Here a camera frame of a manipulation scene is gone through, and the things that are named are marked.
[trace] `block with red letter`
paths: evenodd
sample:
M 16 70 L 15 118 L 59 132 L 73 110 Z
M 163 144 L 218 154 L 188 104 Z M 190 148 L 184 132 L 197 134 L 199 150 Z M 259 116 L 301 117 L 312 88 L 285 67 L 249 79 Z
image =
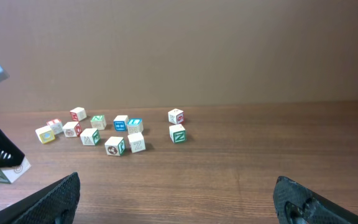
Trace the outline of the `block with red letter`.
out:
M 180 124 L 185 120 L 183 111 L 179 109 L 173 109 L 168 112 L 168 120 L 172 124 Z
M 82 128 L 78 121 L 70 121 L 63 126 L 63 132 L 67 138 L 75 138 L 81 134 Z
M 59 119 L 53 119 L 47 122 L 47 125 L 52 128 L 54 134 L 60 134 L 63 132 L 62 121 Z
M 82 121 L 86 118 L 86 112 L 84 108 L 77 107 L 70 111 L 73 121 Z

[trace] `blue block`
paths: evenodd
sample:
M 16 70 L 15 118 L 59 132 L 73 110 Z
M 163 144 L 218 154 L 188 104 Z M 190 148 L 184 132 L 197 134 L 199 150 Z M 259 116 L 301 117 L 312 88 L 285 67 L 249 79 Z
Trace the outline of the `blue block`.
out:
M 125 125 L 125 122 L 123 122 L 123 121 L 115 121 L 114 127 L 115 127 L 116 131 L 126 131 L 127 130 L 127 126 Z
M 128 121 L 128 125 L 138 125 L 142 122 L 140 118 L 133 118 Z

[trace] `cube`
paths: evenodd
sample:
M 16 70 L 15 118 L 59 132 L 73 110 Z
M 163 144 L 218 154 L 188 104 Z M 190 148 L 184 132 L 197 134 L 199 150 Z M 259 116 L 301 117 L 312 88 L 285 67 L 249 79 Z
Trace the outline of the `cube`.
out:
M 81 134 L 82 128 L 78 121 L 70 121 L 63 126 L 63 132 L 67 138 L 75 138 Z
M 106 119 L 104 115 L 93 116 L 91 120 L 92 128 L 97 128 L 98 130 L 104 130 L 106 128 Z
M 63 132 L 62 121 L 60 121 L 59 119 L 53 119 L 51 121 L 48 121 L 47 125 L 52 128 L 54 134 L 60 134 Z
M 183 116 L 183 111 L 179 109 L 173 109 L 168 112 L 168 120 L 172 124 L 180 124 L 185 120 Z
M 31 165 L 25 157 L 19 166 L 0 168 L 0 183 L 11 184 L 15 182 L 21 175 L 29 170 L 30 167 Z
M 170 126 L 169 135 L 171 136 L 173 143 L 186 141 L 186 130 L 181 124 Z
M 97 128 L 86 128 L 81 133 L 81 141 L 84 146 L 95 146 L 100 141 L 99 130 Z
M 72 109 L 70 115 L 73 121 L 82 121 L 86 118 L 85 109 L 80 107 Z
M 116 131 L 126 131 L 128 123 L 128 115 L 118 115 L 114 119 L 114 128 Z
M 35 130 L 35 133 L 37 134 L 37 137 L 42 144 L 46 144 L 55 140 L 55 135 L 53 134 L 52 128 L 50 128 L 50 126 L 39 128 Z
M 104 143 L 107 155 L 109 156 L 122 156 L 125 150 L 125 141 L 123 137 L 110 137 Z
M 130 119 L 127 123 L 128 134 L 141 133 L 143 131 L 143 121 L 140 118 Z
M 128 135 L 129 144 L 131 145 L 132 153 L 146 150 L 144 138 L 142 133 L 135 133 Z

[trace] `letter on block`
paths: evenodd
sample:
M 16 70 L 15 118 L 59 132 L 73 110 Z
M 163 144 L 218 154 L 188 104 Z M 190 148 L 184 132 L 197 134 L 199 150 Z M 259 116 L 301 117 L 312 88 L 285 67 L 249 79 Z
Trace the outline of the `letter on block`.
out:
M 19 166 L 0 168 L 0 183 L 11 184 L 15 182 L 21 175 L 23 175 L 31 165 L 27 158 L 23 159 L 23 162 Z
M 186 130 L 181 124 L 170 126 L 169 135 L 171 136 L 173 143 L 186 141 Z
M 109 156 L 122 156 L 125 150 L 125 141 L 123 137 L 110 137 L 104 143 L 107 155 Z
M 168 112 L 168 120 L 172 124 L 180 124 L 185 120 L 183 111 L 179 109 L 173 109 Z
M 135 133 L 128 135 L 129 144 L 131 145 L 132 153 L 146 150 L 144 138 L 142 133 Z
M 55 140 L 55 135 L 53 134 L 52 128 L 50 128 L 50 126 L 39 128 L 35 130 L 35 133 L 37 134 L 37 137 L 42 144 L 46 144 Z
M 85 109 L 80 107 L 72 109 L 70 115 L 73 121 L 82 121 L 86 118 Z
M 95 146 L 100 141 L 100 135 L 97 128 L 86 128 L 81 133 L 81 141 L 84 146 Z
M 143 121 L 140 118 L 130 119 L 127 124 L 128 134 L 141 133 L 143 131 Z
M 82 128 L 78 121 L 70 121 L 63 126 L 63 132 L 67 138 L 74 138 L 81 134 Z
M 114 128 L 116 131 L 126 131 L 128 123 L 128 115 L 118 115 L 114 119 Z
M 106 128 L 106 119 L 104 115 L 93 116 L 91 120 L 92 128 L 97 128 L 98 130 L 104 130 Z
M 54 134 L 60 134 L 63 132 L 62 121 L 60 121 L 59 119 L 53 119 L 51 121 L 48 121 L 47 125 L 52 128 Z

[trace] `wooden block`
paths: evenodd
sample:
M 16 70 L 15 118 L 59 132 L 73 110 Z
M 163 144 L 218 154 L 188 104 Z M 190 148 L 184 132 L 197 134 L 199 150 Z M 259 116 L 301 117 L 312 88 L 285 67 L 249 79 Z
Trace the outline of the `wooden block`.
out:
M 116 131 L 126 131 L 128 123 L 128 115 L 118 115 L 114 119 L 114 128 Z
M 186 141 L 186 130 L 181 124 L 170 126 L 169 135 L 171 136 L 173 143 Z
M 141 133 L 143 131 L 143 121 L 140 118 L 130 119 L 127 123 L 128 134 Z
M 63 126 L 63 132 L 67 138 L 75 138 L 81 134 L 82 128 L 78 121 L 70 121 Z
M 39 128 L 35 130 L 35 133 L 37 134 L 37 137 L 42 144 L 46 144 L 55 140 L 55 135 L 53 134 L 52 128 L 50 128 L 50 126 Z
M 125 141 L 123 137 L 110 137 L 104 143 L 107 155 L 109 156 L 122 156 L 125 150 Z
M 63 124 L 59 119 L 53 119 L 47 122 L 47 125 L 52 128 L 54 134 L 60 134 L 63 132 Z
M 0 183 L 11 184 L 15 182 L 15 180 L 29 170 L 30 167 L 31 165 L 25 157 L 19 166 L 0 168 Z
M 84 146 L 95 146 L 100 141 L 99 130 L 97 128 L 86 128 L 81 133 L 81 141 Z
M 106 128 L 106 118 L 104 115 L 93 116 L 91 120 L 92 128 L 97 128 L 98 130 L 104 130 Z
M 168 120 L 172 124 L 180 124 L 185 120 L 183 111 L 179 109 L 173 109 L 168 112 Z
M 73 121 L 82 121 L 86 118 L 85 109 L 80 107 L 72 109 L 70 115 Z
M 140 152 L 146 150 L 146 145 L 144 143 L 144 138 L 142 133 L 134 133 L 128 135 L 129 144 L 131 145 L 132 153 Z

